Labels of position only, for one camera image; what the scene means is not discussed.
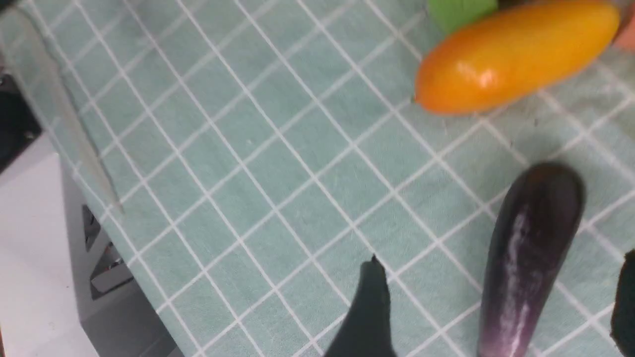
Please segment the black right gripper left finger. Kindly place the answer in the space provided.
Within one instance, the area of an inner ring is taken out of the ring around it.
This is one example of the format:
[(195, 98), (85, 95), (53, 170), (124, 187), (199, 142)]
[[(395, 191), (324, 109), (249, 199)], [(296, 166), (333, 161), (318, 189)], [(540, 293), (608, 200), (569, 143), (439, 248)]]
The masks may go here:
[(363, 262), (359, 281), (342, 324), (326, 357), (394, 357), (391, 298), (384, 266), (376, 255)]

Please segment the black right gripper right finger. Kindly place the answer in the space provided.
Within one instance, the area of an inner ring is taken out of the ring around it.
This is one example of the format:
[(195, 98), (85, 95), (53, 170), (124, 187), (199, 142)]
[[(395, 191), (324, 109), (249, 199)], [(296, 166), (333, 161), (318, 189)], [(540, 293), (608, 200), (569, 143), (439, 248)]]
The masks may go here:
[(610, 336), (624, 357), (635, 355), (635, 251), (633, 250), (626, 253), (619, 274)]

